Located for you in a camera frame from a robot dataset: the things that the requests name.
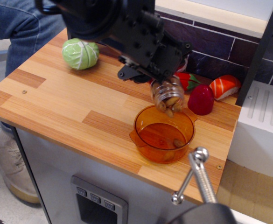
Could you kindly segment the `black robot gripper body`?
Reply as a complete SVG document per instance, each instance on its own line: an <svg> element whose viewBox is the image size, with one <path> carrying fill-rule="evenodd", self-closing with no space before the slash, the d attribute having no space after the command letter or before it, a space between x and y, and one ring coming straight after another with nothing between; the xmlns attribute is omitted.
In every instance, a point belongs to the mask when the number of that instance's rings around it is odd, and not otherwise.
<svg viewBox="0 0 273 224"><path fill-rule="evenodd" d="M118 72L118 78L138 84L152 79L161 83L177 71L191 53L192 47L190 42L178 41L170 35L142 44L135 42L127 52L119 56L124 67Z"/></svg>

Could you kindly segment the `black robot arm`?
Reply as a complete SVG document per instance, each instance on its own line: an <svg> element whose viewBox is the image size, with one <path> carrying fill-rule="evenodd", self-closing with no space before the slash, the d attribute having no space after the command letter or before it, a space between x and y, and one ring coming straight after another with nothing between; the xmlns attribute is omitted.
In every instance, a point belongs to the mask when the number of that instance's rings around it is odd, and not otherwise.
<svg viewBox="0 0 273 224"><path fill-rule="evenodd" d="M60 14L74 37L117 50L122 80L162 82L192 50L165 30L153 0L37 0L35 6L45 15Z"/></svg>

